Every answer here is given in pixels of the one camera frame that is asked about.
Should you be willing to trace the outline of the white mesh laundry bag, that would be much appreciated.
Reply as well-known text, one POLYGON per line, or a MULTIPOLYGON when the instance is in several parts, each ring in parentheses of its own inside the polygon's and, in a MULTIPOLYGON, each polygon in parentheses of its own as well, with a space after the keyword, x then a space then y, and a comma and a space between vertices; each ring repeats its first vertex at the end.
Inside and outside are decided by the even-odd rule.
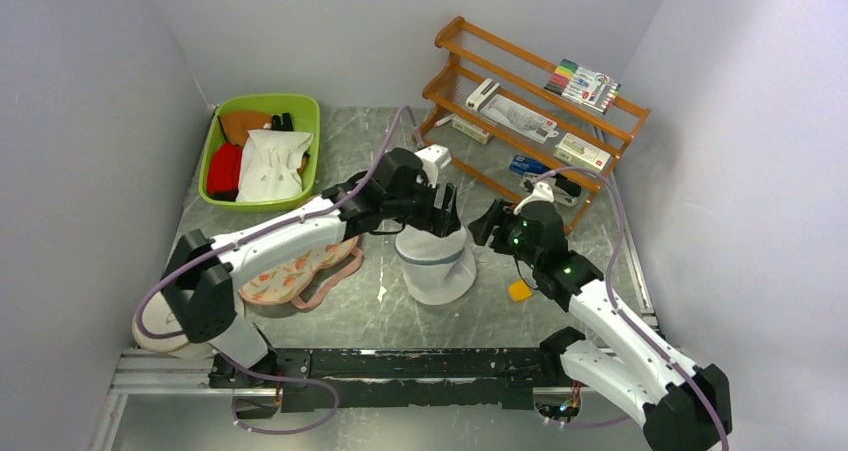
POLYGON ((451 303, 475 282, 477 267, 466 227, 446 237, 408 228, 396 236, 394 249, 410 296, 424 305, 451 303))

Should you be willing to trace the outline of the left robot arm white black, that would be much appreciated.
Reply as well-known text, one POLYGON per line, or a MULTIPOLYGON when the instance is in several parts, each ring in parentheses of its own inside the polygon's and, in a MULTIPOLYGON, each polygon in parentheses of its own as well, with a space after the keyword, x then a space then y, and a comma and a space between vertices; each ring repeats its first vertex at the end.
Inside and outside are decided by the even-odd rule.
POLYGON ((261 387, 277 359, 261 333, 235 310, 238 290, 277 264, 322 246, 374 234, 395 221, 442 238, 460 229, 452 184, 439 186, 449 151, 431 145, 395 148, 359 178, 326 189, 299 209, 223 238, 185 236, 159 288, 183 335, 237 363, 237 374, 261 387))

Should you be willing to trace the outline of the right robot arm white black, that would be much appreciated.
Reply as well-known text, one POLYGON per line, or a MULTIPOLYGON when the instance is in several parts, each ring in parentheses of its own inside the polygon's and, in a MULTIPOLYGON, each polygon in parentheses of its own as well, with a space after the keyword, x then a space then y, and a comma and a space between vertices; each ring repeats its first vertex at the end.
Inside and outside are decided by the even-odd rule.
POLYGON ((476 244, 525 264, 536 288, 593 331, 609 353, 567 327, 549 336, 542 377, 585 384, 637 423, 653 450, 729 447, 730 386, 716 365, 700 366, 628 307, 603 273, 570 249, 564 224, 547 201, 494 201, 468 226, 476 244))

